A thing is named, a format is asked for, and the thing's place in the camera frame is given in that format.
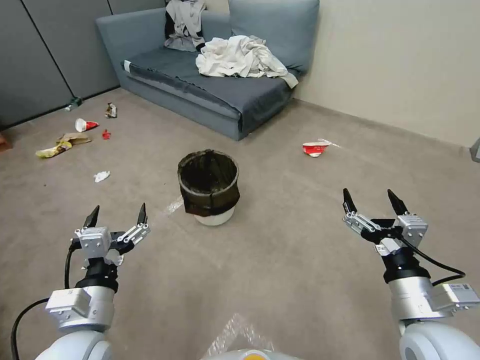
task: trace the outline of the sofa seat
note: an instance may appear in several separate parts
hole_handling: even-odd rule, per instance
[[[159,47],[124,59],[125,74],[236,122],[239,137],[280,112],[292,96],[281,78],[208,77],[199,74],[194,52]]]

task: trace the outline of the plastic wrap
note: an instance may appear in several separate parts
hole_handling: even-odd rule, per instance
[[[240,314],[235,313],[208,348],[203,358],[238,350],[238,348],[235,348],[235,344],[238,343],[239,338],[247,342],[245,345],[248,348],[275,351],[274,345],[269,339],[260,335],[252,324],[248,323]]]

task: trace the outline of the sofa armrest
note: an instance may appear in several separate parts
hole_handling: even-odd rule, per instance
[[[127,78],[121,65],[124,60],[165,42],[164,7],[101,17],[96,24],[120,84]]]
[[[201,13],[201,30],[206,42],[212,38],[229,39],[232,36],[230,15],[205,10]]]

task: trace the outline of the gray carpet floor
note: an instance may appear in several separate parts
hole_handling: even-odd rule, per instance
[[[117,119],[104,118],[107,102],[118,106]],[[91,143],[36,158],[75,132],[79,117],[100,122],[87,133]],[[393,189],[430,225],[421,249],[463,269],[480,291],[480,164],[458,146],[301,102],[235,142],[122,89],[5,135],[14,148],[0,153],[1,359],[10,358],[16,315],[62,288],[69,238],[97,204],[98,225],[118,231],[146,202],[151,226],[118,271],[108,334],[115,359],[200,359],[231,319],[306,360],[399,359],[383,263],[342,222],[344,187],[369,217],[394,215]],[[319,138],[339,147],[316,159],[302,153],[302,143]],[[240,202],[218,228],[169,207],[180,196],[178,162],[208,148],[240,167]],[[95,184],[100,171],[111,175]],[[81,265],[75,253],[72,283]],[[424,266],[435,279],[447,275]],[[449,323],[480,342],[480,310]],[[54,321],[33,310],[19,329],[22,359],[57,337]]]

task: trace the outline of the plastic bottle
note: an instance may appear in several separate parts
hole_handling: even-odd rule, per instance
[[[73,109],[78,108],[80,105],[82,105],[82,99],[78,96],[75,96],[70,100],[70,103],[68,103],[64,110],[67,112],[71,112]]]

